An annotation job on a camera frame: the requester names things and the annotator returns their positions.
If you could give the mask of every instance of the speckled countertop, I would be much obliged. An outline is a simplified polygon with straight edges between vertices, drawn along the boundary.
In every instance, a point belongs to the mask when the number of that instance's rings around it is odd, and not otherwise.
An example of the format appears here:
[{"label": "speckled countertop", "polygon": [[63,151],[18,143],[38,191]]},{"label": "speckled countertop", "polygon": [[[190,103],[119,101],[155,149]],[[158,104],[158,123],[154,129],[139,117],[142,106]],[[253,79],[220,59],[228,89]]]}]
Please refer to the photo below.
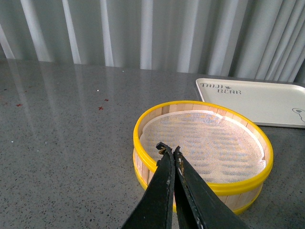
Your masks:
[{"label": "speckled countertop", "polygon": [[[204,77],[1,60],[0,228],[120,228],[144,193],[132,164],[137,119],[163,102],[200,100]],[[305,130],[262,129],[274,167],[240,217],[256,229],[303,229]]]}]

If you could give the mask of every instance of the tongs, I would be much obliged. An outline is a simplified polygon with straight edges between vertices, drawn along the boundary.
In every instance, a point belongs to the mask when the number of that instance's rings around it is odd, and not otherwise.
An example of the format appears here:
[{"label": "tongs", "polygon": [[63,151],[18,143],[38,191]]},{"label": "tongs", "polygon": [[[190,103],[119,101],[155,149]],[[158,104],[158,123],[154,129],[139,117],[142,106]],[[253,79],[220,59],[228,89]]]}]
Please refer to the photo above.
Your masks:
[{"label": "tongs", "polygon": [[171,229],[173,196],[181,229],[248,229],[189,164],[179,146],[173,154],[162,142],[156,148],[163,157],[122,229]]}]

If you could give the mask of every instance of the white curtain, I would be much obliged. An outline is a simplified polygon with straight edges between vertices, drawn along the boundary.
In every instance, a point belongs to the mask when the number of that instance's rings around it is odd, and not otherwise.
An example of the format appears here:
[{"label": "white curtain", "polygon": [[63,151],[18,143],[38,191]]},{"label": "white curtain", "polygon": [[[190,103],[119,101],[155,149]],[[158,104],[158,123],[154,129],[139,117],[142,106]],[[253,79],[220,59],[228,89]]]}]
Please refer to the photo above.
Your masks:
[{"label": "white curtain", "polygon": [[305,0],[0,0],[0,58],[305,83],[304,21]]}]

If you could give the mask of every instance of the tray logo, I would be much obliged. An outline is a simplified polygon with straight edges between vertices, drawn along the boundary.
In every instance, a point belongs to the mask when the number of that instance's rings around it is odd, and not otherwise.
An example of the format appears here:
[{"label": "tray logo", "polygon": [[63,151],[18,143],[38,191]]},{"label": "tray logo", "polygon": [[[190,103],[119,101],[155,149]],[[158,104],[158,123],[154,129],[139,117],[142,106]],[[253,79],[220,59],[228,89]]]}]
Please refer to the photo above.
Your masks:
[{"label": "tray logo", "polygon": [[297,113],[301,117],[301,120],[303,122],[305,122],[305,111],[304,110],[299,109],[299,108],[293,108],[292,111]]},{"label": "tray logo", "polygon": [[201,83],[202,87],[214,88],[217,89],[218,93],[225,94],[242,94],[241,90],[234,90],[232,87],[223,86],[222,84],[213,84],[213,83]]}]

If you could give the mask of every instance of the yellow rim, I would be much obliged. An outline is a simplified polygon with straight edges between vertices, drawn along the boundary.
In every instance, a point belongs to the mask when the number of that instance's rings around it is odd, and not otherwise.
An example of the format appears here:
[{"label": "yellow rim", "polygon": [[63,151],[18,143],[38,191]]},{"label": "yellow rim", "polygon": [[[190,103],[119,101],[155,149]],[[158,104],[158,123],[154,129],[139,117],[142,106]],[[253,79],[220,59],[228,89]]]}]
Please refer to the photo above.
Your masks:
[{"label": "yellow rim", "polygon": [[157,169],[156,161],[154,161],[145,152],[144,148],[142,147],[142,145],[140,143],[140,139],[139,139],[139,136],[138,136],[139,125],[142,122],[142,120],[144,119],[144,117],[146,117],[152,111],[154,111],[158,108],[173,105],[173,104],[199,104],[199,105],[206,105],[206,106],[215,107],[215,108],[218,108],[218,109],[228,111],[228,112],[244,119],[248,123],[250,123],[257,130],[257,132],[263,137],[264,141],[267,144],[267,147],[269,148],[270,161],[266,165],[266,168],[261,173],[256,175],[255,177],[244,180],[244,181],[228,183],[228,184],[207,183],[216,195],[218,195],[218,196],[230,196],[230,195],[237,195],[237,194],[240,194],[240,193],[248,192],[248,191],[258,187],[260,184],[262,184],[266,180],[266,178],[270,174],[272,166],[273,166],[273,149],[272,149],[271,143],[270,143],[269,139],[267,138],[267,136],[265,135],[265,133],[256,124],[254,124],[252,121],[250,121],[249,119],[247,119],[246,117],[242,116],[241,114],[239,114],[235,111],[232,111],[228,108],[218,106],[218,105],[215,105],[215,104],[210,104],[210,103],[200,102],[200,101],[187,101],[187,100],[185,100],[185,101],[167,102],[167,103],[159,104],[157,106],[152,107],[151,109],[147,110],[144,114],[142,114],[140,116],[140,118],[137,121],[137,123],[135,125],[135,128],[133,130],[133,145],[134,145],[134,148],[137,151],[137,154],[138,154],[139,158],[148,167],[148,169],[150,171],[152,171],[152,172],[156,171],[156,169]]},{"label": "yellow rim", "polygon": [[[133,154],[133,164],[135,165],[135,154]],[[143,178],[141,177],[141,175],[139,174],[139,171],[138,171],[138,168],[137,166],[134,166],[134,171],[135,171],[135,175],[137,176],[138,178],[138,181],[139,183],[141,184],[142,188],[144,190],[147,189],[148,185],[145,183],[145,181],[143,180]],[[239,208],[239,209],[236,209],[236,210],[233,210],[233,212],[236,214],[236,215],[240,215],[242,214],[244,211],[246,211],[253,203],[254,201],[258,198],[259,194],[261,193],[262,191],[262,188],[263,186],[260,188],[260,190],[258,191],[258,193],[256,194],[256,196],[253,198],[253,200],[251,200],[251,202],[249,202],[248,204],[246,204],[245,206]],[[173,211],[174,212],[177,212],[177,209],[176,209],[176,205],[173,204]]]}]

